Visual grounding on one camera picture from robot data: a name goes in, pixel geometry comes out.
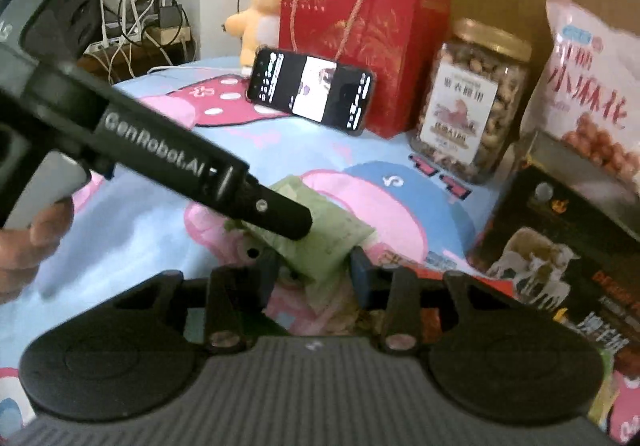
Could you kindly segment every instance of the red gift bag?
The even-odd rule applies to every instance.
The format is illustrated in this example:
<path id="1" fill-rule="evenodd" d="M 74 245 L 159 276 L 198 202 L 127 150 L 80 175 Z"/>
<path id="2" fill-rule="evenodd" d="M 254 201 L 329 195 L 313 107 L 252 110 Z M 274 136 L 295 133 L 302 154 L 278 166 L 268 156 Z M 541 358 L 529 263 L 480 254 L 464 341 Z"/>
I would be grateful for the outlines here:
<path id="1" fill-rule="evenodd" d="M 391 138 L 415 126 L 450 0 L 282 0 L 280 48 L 368 68 L 366 128 Z"/>

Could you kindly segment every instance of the yellow dinosaur plush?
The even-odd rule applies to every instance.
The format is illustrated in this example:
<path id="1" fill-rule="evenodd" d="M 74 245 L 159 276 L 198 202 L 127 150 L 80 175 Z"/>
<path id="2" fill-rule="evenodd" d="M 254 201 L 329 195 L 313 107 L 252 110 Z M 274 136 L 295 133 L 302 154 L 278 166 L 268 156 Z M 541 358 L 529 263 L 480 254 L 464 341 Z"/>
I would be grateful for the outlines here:
<path id="1" fill-rule="evenodd" d="M 255 52 L 258 47 L 278 46 L 280 34 L 280 1 L 251 0 L 249 9 L 226 19 L 223 28 L 231 36 L 242 38 L 240 64 L 243 70 L 254 66 Z"/>

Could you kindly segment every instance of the picture of snack balls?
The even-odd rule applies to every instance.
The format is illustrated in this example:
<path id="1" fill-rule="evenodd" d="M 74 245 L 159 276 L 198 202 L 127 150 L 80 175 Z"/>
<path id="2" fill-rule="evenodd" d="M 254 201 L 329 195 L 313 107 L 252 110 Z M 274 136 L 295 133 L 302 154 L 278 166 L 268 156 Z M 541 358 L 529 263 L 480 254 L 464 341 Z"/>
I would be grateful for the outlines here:
<path id="1" fill-rule="evenodd" d="M 573 146 L 580 155 L 596 166 L 624 181 L 632 181 L 640 172 L 640 153 L 628 152 L 611 134 L 593 122 L 589 112 L 583 113 L 575 123 L 575 130 L 562 136 L 562 141 Z"/>

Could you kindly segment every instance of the gold jar lid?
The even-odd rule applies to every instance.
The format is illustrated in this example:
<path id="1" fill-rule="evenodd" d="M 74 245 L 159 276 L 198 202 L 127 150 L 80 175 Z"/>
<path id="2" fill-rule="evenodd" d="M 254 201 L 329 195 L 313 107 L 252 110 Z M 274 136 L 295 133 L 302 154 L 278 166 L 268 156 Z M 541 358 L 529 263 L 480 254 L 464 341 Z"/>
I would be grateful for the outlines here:
<path id="1" fill-rule="evenodd" d="M 468 18 L 456 20 L 453 24 L 453 34 L 461 40 L 481 45 L 516 60 L 528 62 L 531 58 L 531 44 L 516 38 L 513 34 L 476 20 Z"/>

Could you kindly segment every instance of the plastic jar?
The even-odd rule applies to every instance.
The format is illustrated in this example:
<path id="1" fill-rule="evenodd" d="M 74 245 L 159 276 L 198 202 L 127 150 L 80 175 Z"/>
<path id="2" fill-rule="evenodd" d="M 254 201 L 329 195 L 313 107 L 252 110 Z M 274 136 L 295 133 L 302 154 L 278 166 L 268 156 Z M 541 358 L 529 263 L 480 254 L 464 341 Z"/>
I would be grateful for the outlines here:
<path id="1" fill-rule="evenodd" d="M 506 149 L 530 57 L 529 43 L 457 20 L 434 60 L 412 148 L 463 181 L 486 181 Z"/>

